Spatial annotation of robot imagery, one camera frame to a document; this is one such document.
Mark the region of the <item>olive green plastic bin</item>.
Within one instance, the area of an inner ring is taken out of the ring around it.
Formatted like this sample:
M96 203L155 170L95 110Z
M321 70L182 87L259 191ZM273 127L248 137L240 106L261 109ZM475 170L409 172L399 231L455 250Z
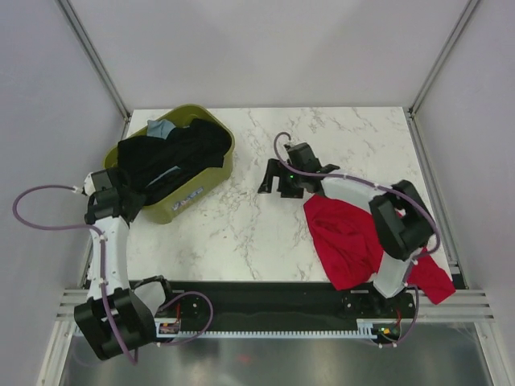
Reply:
M233 133L207 109L200 105L181 105L180 107L172 109L170 112L164 114L158 118L158 120L166 119L171 121L177 128L189 125L195 118L212 121L221 125L229 132L232 139L232 145L225 154L224 164L221 168L205 169L183 186L179 187L176 191L169 194L166 198L150 206L145 205L142 208L142 212L146 215L148 220L156 224L170 223L176 216L185 211L192 204L198 202L215 187L218 187L224 181L228 180L233 172L233 151L235 147ZM146 129L147 125L128 138L146 135ZM119 168L117 166L117 145L109 150L105 156L103 162L103 166L105 168Z

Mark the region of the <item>red t shirt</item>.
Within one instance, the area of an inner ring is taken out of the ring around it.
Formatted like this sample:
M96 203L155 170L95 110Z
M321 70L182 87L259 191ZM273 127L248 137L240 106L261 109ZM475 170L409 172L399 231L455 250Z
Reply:
M312 196L303 210L315 251L336 290L350 290L378 272L384 250L368 212L318 195ZM429 255L418 260L408 283L421 289L435 305L455 293L449 276Z

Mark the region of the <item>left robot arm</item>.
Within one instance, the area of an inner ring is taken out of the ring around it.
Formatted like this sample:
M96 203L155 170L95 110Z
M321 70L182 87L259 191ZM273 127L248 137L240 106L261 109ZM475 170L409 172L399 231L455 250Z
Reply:
M83 191L89 198L84 222L93 239L92 276L74 319L98 359L125 355L136 364L139 348L156 339L155 314L173 313L177 298L161 275L130 284L127 240L146 197L130 188L128 174L118 167L93 172Z

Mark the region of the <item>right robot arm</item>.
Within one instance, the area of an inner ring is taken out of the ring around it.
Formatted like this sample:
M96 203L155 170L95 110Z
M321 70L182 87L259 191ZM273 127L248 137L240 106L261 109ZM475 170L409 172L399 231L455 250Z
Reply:
M438 226L418 190L405 179L384 185L345 174L337 165L323 166L306 142L284 147L286 159L274 143L276 157L267 161L257 192L269 194L274 178L278 178L278 192L283 198L301 199L308 192L332 200L332 207L346 203L370 214L383 253L372 279L377 291L369 295L368 304L375 315L389 315L397 308L396 295L408 286L418 261L441 245Z

